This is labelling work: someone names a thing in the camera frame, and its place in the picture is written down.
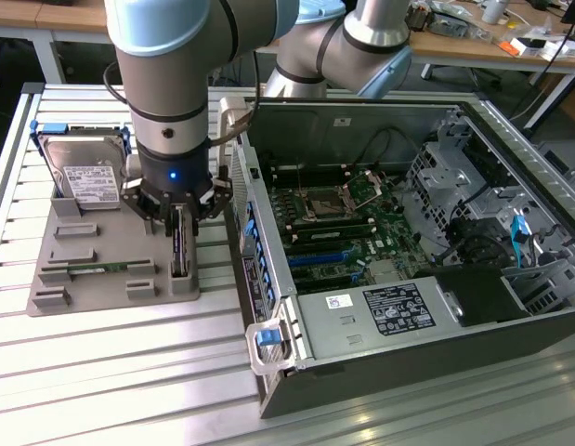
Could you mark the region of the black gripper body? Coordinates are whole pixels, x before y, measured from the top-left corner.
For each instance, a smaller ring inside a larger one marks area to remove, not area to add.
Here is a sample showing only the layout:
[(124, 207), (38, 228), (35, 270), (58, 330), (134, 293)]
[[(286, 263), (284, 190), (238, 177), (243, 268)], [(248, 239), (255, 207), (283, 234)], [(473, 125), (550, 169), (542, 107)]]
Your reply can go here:
[(186, 197), (189, 192), (200, 199), (212, 188), (209, 149), (210, 142), (204, 141), (191, 151), (161, 154), (138, 143), (141, 185), (180, 197)]

